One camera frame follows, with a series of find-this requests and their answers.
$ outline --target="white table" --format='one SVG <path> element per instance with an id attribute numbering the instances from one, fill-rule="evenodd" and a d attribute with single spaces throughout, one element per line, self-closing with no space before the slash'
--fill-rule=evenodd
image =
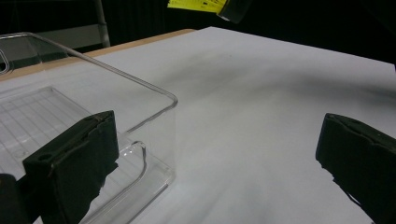
<path id="1" fill-rule="evenodd" d="M 315 152 L 327 112 L 396 136 L 392 64 L 217 28 L 97 59 L 179 99 L 177 180 L 134 223 L 371 223 Z"/>

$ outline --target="transparent plastic tray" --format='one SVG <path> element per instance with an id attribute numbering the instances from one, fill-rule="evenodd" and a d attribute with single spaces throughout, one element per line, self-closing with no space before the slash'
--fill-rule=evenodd
<path id="1" fill-rule="evenodd" d="M 115 112 L 119 168 L 81 223 L 128 223 L 174 180 L 176 105 L 173 94 L 40 36 L 0 36 L 0 172 L 21 178 L 21 162 L 58 134 Z"/>

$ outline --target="white tabletop surface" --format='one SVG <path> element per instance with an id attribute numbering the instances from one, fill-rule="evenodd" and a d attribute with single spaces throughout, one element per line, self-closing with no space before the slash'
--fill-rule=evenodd
<path id="1" fill-rule="evenodd" d="M 393 65 L 218 28 L 97 59 L 179 100 L 177 180 L 134 223 L 371 223 L 315 151 L 327 112 L 396 136 Z"/>

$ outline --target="clear plastic container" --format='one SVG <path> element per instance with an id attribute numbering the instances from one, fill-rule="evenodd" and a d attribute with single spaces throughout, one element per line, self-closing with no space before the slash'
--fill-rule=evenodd
<path id="1" fill-rule="evenodd" d="M 40 36 L 0 36 L 1 173 L 21 178 L 21 161 L 59 133 L 115 113 L 119 168 L 81 223 L 128 223 L 172 183 L 176 105 L 170 92 Z"/>

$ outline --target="yellow object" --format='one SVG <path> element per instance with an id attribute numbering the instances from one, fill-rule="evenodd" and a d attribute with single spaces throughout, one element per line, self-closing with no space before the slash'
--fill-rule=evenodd
<path id="1" fill-rule="evenodd" d="M 220 13 L 227 0 L 169 0 L 168 7 Z"/>

